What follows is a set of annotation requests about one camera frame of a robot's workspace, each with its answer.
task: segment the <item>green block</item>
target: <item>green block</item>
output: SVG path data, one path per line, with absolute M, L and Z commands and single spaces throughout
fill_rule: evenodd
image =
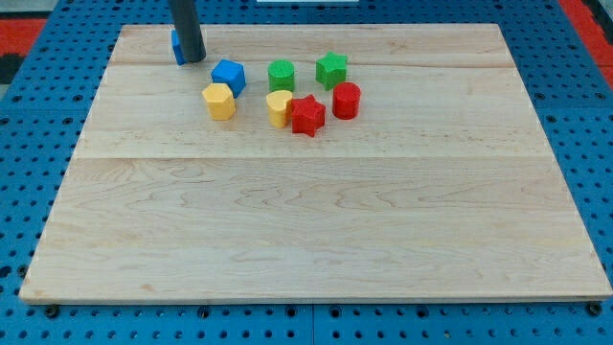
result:
M 325 57 L 317 60 L 315 79 L 331 90 L 337 84 L 347 79 L 347 56 L 328 52 Z
M 272 61 L 268 65 L 268 85 L 270 92 L 294 91 L 294 65 L 284 59 Z

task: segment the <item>red surface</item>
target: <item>red surface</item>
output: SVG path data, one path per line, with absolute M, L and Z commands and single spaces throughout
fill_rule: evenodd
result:
M 609 87 L 613 87 L 613 46 L 604 36 L 602 27 L 596 22 L 589 7 L 580 0 L 558 0 L 566 12 L 583 44 L 596 64 L 601 68 Z
M 0 19 L 0 56 L 26 56 L 47 19 Z
M 341 82 L 332 93 L 332 114 L 341 120 L 350 120 L 357 116 L 362 91 L 352 82 Z
M 303 99 L 293 99 L 291 106 L 292 133 L 303 133 L 314 137 L 317 129 L 326 123 L 326 106 L 318 103 L 313 95 Z

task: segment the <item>green star-shaped block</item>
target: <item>green star-shaped block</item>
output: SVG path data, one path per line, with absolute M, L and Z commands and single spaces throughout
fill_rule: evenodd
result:
M 347 56 L 328 52 L 317 60 L 315 79 L 328 91 L 347 78 Z

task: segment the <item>red cylinder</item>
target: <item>red cylinder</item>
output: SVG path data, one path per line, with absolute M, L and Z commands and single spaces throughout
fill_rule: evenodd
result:
M 357 116 L 362 91 L 352 82 L 341 82 L 332 92 L 332 114 L 341 120 Z

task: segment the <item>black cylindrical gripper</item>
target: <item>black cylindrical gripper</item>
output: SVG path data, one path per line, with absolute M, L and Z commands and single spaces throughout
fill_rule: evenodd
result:
M 207 52 L 200 32 L 195 3 L 193 0 L 169 0 L 169 6 L 183 58 L 187 62 L 202 60 L 207 56 Z

